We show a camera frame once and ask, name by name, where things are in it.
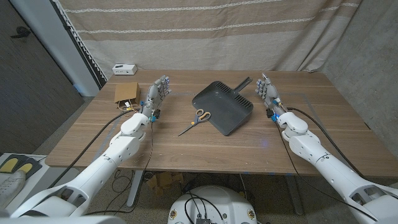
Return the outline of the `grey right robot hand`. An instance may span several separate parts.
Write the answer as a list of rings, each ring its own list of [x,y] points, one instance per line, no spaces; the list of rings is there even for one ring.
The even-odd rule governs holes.
[[[267,108],[268,116],[273,116],[274,114],[280,116],[287,112],[280,100],[276,87],[265,73],[262,73],[262,79],[257,80],[255,92],[262,98]]]

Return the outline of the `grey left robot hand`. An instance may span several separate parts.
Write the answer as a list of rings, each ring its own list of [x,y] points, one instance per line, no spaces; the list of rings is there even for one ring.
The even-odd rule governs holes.
[[[154,111],[161,107],[163,100],[171,92],[169,83],[169,77],[163,75],[149,87],[142,107],[142,114],[150,118]]]

